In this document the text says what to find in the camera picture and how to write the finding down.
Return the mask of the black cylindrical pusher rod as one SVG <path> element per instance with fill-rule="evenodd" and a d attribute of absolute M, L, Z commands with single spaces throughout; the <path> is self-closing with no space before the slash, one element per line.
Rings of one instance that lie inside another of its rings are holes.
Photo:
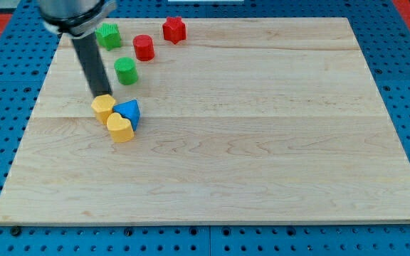
<path fill-rule="evenodd" d="M 95 34 L 73 39 L 72 43 L 93 97 L 112 95 Z"/>

